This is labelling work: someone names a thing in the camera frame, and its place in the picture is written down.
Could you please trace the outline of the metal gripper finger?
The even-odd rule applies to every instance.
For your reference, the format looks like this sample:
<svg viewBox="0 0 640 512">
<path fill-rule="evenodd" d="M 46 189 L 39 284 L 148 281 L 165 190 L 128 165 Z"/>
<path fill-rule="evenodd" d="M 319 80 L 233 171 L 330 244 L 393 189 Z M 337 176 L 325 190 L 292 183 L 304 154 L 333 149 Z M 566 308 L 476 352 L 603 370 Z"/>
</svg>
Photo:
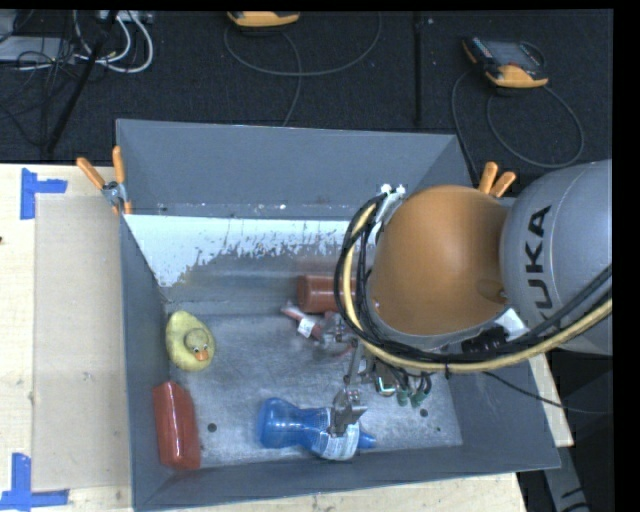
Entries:
<svg viewBox="0 0 640 512">
<path fill-rule="evenodd" d="M 368 407 L 362 401 L 360 391 L 350 389 L 348 391 L 348 423 L 357 424 L 367 409 Z"/>
<path fill-rule="evenodd" d="M 336 393 L 330 409 L 328 432 L 332 436 L 344 435 L 347 425 L 349 424 L 350 412 L 351 402 L 349 393 L 346 390 L 340 390 Z"/>
</svg>

